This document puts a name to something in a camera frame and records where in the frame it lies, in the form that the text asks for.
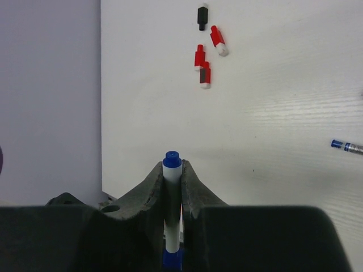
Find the whiteboard marker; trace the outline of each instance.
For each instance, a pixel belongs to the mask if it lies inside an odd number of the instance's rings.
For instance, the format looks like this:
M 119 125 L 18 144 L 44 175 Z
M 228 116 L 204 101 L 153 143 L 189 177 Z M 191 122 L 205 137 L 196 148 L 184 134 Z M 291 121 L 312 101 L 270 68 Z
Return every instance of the whiteboard marker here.
M 346 143 L 337 140 L 331 142 L 331 147 L 344 150 L 346 152 L 363 155 L 363 146 L 359 146 L 353 143 Z
M 165 207 L 165 252 L 163 265 L 165 268 L 180 269 L 182 253 L 180 252 L 180 204 L 182 191 L 180 178 L 182 176 L 182 160 L 179 153 L 169 151 L 163 160 L 163 175 L 166 188 Z

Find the white table surface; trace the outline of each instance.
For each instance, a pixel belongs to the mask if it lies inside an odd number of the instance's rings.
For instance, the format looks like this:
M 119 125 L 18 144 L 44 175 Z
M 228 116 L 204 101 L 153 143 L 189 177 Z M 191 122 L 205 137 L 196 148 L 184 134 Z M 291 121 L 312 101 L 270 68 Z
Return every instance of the white table surface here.
M 363 144 L 363 1 L 214 0 L 205 32 L 198 4 L 101 2 L 103 190 L 121 197 L 177 150 L 229 204 L 322 208 L 363 271 L 363 156 L 330 147 Z

